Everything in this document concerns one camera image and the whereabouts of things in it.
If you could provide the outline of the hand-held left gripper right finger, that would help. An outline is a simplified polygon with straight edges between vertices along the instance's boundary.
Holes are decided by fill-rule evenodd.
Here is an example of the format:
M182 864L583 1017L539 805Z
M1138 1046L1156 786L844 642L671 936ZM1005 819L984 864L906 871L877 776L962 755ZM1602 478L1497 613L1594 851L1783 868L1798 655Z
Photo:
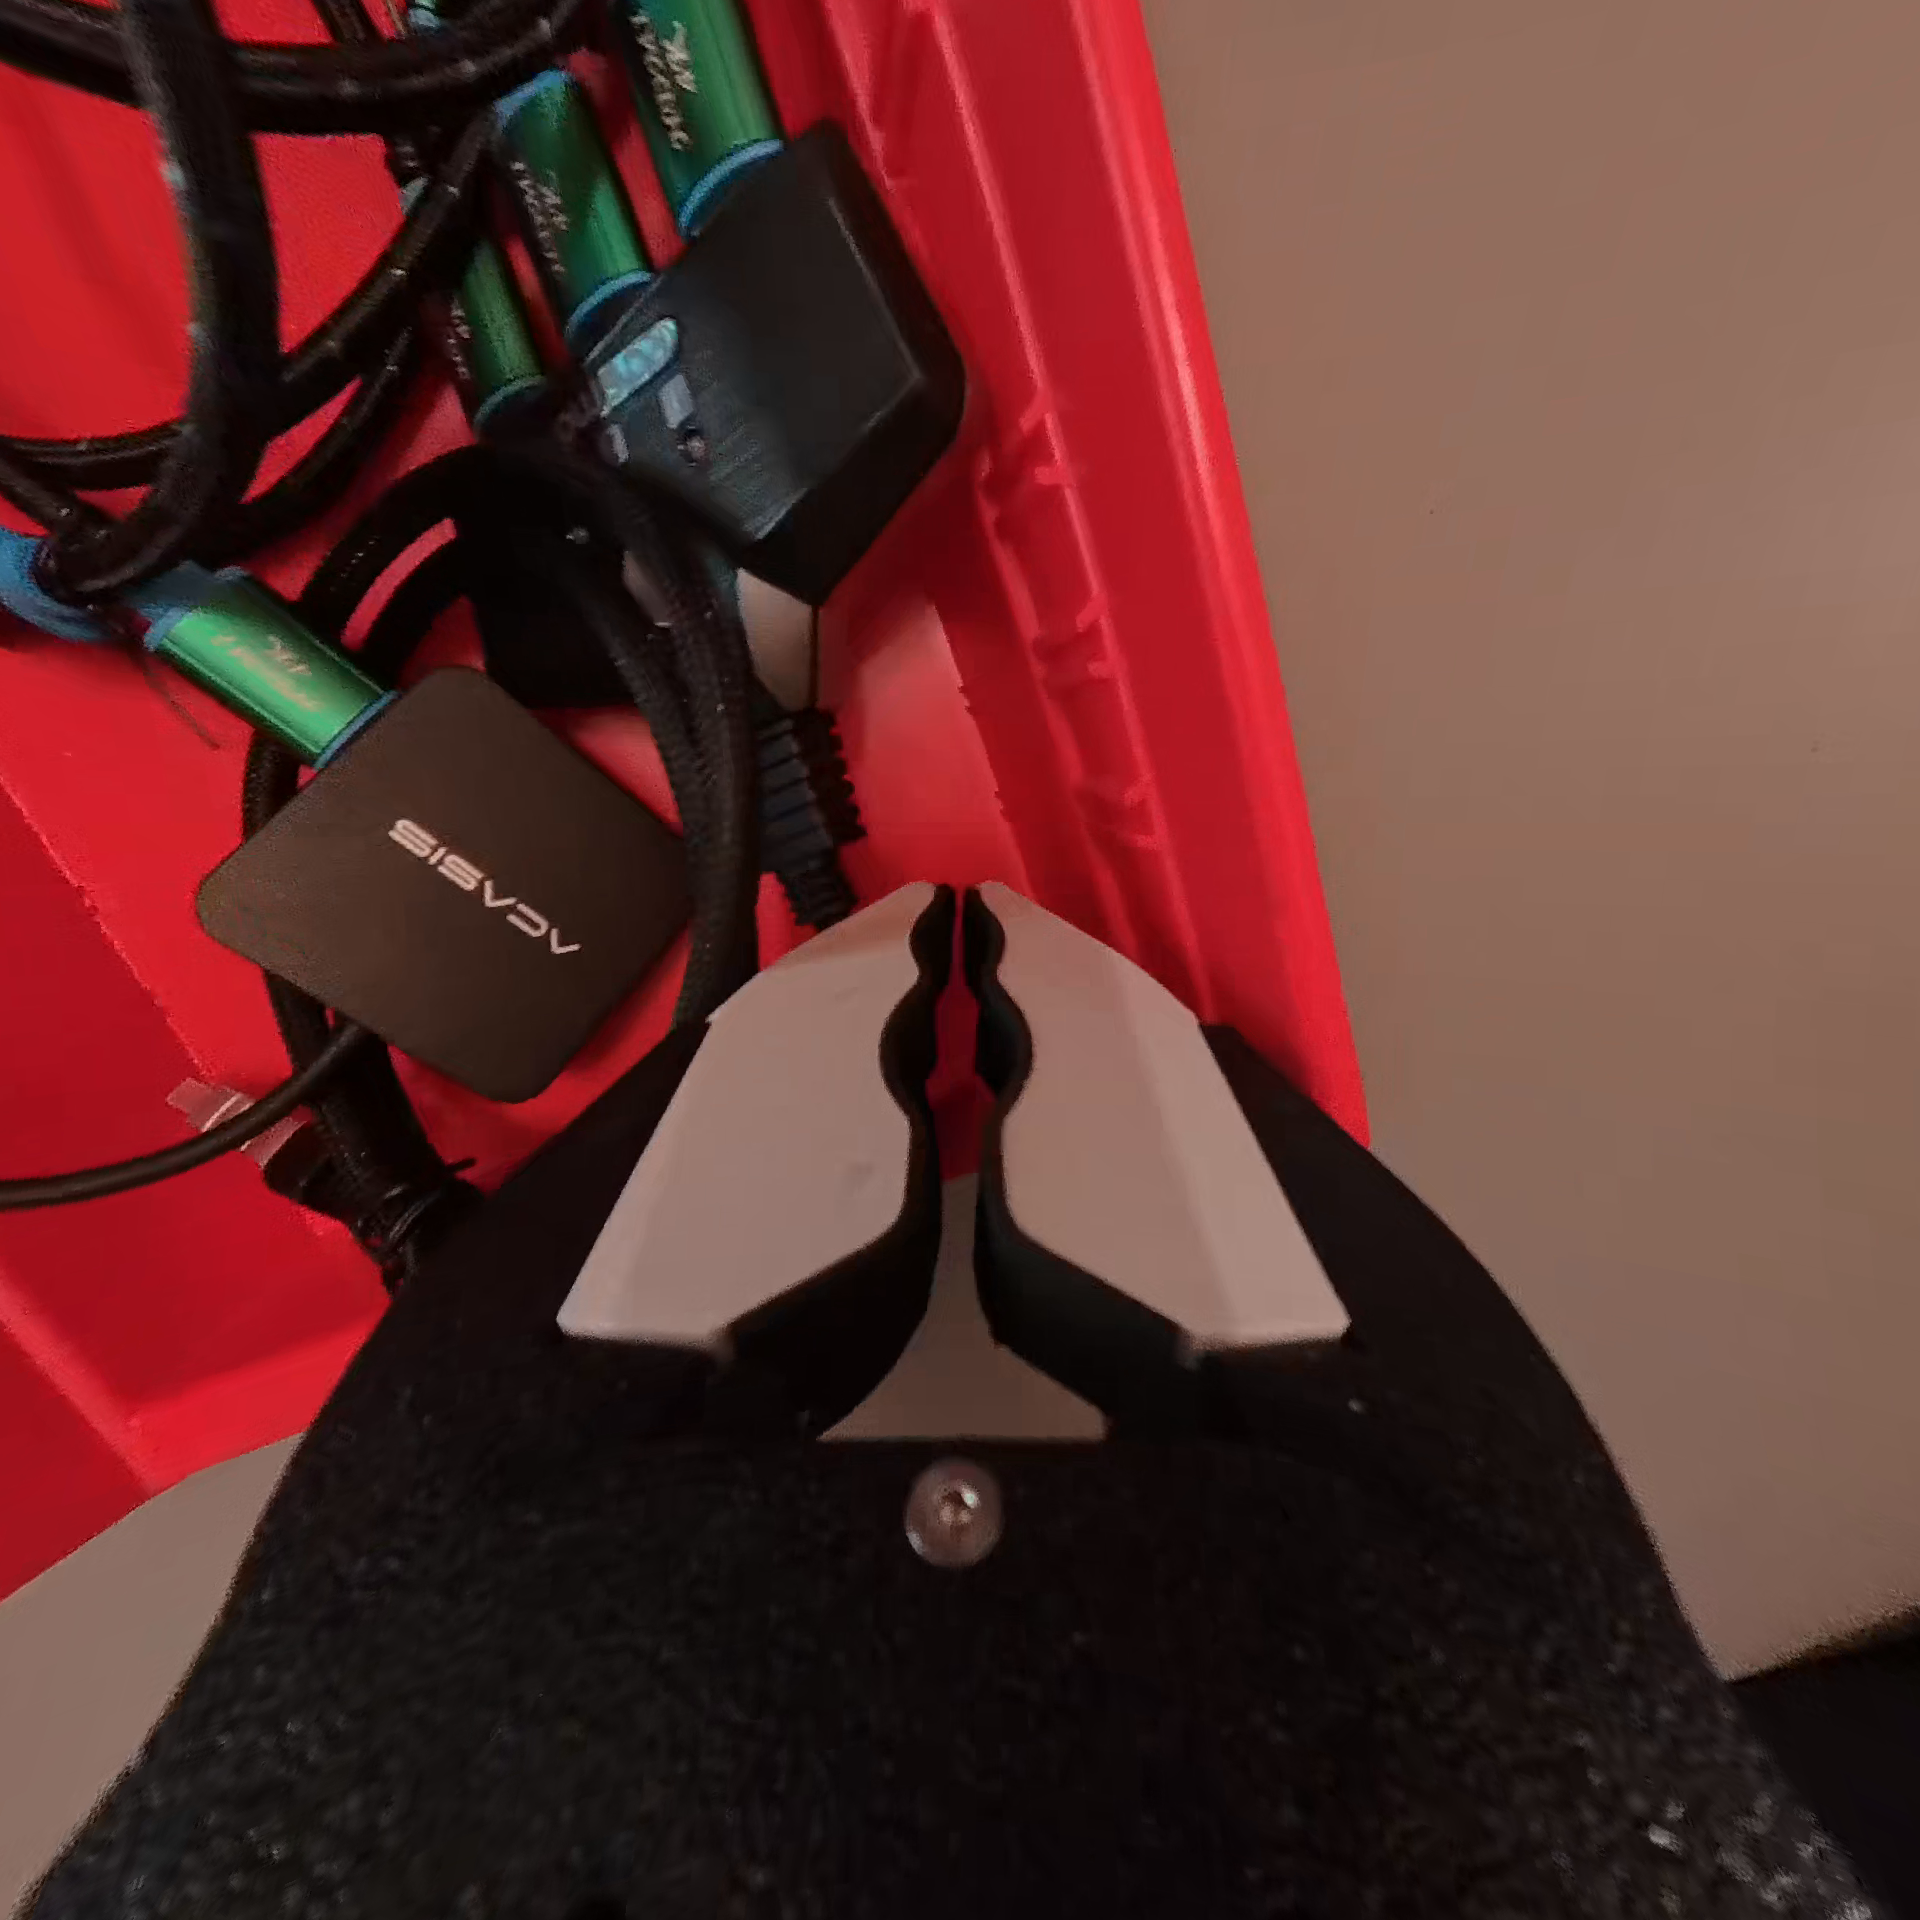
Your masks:
M973 1274L1004 1348L1108 1424L1225 1424L1349 1308L1196 1011L1004 882L962 902Z

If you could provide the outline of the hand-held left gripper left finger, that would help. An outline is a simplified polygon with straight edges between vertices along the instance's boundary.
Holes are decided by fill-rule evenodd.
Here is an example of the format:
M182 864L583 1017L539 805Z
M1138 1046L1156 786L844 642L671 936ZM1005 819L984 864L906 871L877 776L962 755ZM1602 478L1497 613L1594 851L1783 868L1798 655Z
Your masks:
M715 1420L823 1438L906 1354L945 1237L928 1083L957 894L909 882L706 1026L561 1308L695 1364Z

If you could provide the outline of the black USB hub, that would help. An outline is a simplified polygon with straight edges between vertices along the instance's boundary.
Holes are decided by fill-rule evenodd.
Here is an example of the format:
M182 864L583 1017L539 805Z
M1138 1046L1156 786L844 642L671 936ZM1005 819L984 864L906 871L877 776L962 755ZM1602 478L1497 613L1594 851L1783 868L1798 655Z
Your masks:
M417 1065L539 1097L692 914L682 839L476 671L402 693L198 884L203 930Z

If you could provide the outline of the red plastic bin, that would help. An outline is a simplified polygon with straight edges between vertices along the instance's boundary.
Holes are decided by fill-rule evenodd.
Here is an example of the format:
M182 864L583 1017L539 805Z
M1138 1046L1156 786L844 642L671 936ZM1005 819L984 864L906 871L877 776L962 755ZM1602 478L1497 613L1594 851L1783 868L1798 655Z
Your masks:
M860 902L1005 882L1235 1026L1369 1141L1309 803L1138 3L752 3L966 358L966 420L823 613ZM285 1077L194 912L247 731L2 619L2 1177L181 1141ZM383 1308L243 1157L2 1217L2 1589L308 1427Z

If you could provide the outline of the grey desk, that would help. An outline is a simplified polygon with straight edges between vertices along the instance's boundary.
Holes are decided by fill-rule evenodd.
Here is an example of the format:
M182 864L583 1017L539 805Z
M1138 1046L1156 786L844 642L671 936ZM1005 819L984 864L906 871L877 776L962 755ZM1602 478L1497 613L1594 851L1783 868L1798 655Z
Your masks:
M1916 3L1138 3L1372 1142L1709 1652L1916 1608Z

